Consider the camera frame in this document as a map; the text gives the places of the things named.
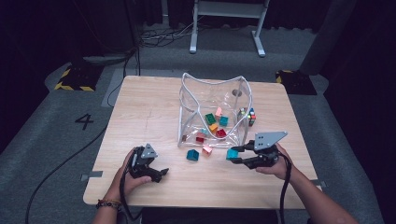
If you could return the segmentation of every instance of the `printed number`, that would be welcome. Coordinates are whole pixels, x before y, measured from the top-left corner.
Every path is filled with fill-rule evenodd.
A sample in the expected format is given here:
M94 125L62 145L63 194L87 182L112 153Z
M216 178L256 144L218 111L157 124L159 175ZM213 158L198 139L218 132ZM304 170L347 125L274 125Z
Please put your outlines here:
M93 120L90 120L91 115L90 114L86 114L84 116L82 116L79 119L76 119L75 123L84 123L84 127L82 128L82 130L85 130L87 128L88 123L93 123Z

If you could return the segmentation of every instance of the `wooden table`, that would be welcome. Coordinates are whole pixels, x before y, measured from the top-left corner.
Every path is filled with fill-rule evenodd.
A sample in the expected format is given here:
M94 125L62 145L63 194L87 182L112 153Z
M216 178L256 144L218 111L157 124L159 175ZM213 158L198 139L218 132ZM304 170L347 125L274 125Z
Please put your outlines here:
M249 82L249 85L257 120L249 128L247 140L254 139L254 133L287 131L289 134L279 143L296 167L309 179L317 179L284 87L262 82ZM133 147L150 143L159 154L150 167L169 168L169 172L160 183L137 188L127 199L129 205L279 208L284 181L226 161L226 148L215 148L209 157L196 148L200 152L199 160L186 159L190 148L177 147L180 87L181 78L124 79L92 169L103 171L103 175L90 178L84 202L96 204L105 195L127 153ZM245 153L244 157L255 156L253 152ZM304 208L291 186L286 193L285 208Z

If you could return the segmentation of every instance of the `metal stand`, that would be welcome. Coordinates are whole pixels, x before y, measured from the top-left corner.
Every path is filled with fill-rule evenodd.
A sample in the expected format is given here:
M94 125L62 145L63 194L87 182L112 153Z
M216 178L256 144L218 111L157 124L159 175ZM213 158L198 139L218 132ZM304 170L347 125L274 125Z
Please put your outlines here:
M260 32L262 30L262 24L264 23L269 2L270 0L266 0L262 5L227 2L206 2L195 0L190 53L196 53L197 51L198 15L206 15L259 19L257 31L252 31L252 35L260 57L264 57L265 51L262 47L262 42L260 41Z

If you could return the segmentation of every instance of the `clear plastic bin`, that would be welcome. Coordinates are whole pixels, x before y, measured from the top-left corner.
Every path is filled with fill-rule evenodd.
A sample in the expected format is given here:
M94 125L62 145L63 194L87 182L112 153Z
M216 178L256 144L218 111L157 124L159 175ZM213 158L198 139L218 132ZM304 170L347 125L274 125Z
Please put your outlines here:
M179 147L210 147L241 146L248 135L248 113L240 114L241 108L250 111L252 94L244 77L235 77L225 81L197 79L187 73L181 79L180 117L178 130ZM221 115L228 118L226 126L219 125L225 136L217 136L211 132L205 116L216 116L218 108ZM204 142L197 141L198 133L206 130Z

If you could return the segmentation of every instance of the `gray carpet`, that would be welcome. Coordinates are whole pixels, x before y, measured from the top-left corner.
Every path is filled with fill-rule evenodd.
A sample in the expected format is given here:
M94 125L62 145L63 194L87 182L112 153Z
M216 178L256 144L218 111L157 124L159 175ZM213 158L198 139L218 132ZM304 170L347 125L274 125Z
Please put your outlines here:
M205 30L198 36L196 54L189 54L187 35L163 48L142 48L142 76L178 77L189 72L199 78L275 82L279 69L297 69L313 38L309 31L263 30L266 57L260 58L250 36L241 30ZM0 155L0 223L22 223L29 199L41 180L85 145L107 125L112 107L106 99L120 81L123 64L107 66L97 91L55 91L67 64L49 74L50 92ZM136 62L127 65L136 74ZM327 80L311 77L316 96L290 95L290 101L324 192L339 202L359 223L383 223L372 185L356 160L322 93ZM116 98L109 101L113 105ZM86 130L75 120L90 114ZM86 182L81 175L93 167L103 136L67 162L41 186L30 209L30 223L90 223L95 208L82 201ZM287 223L305 223L305 210L287 210Z

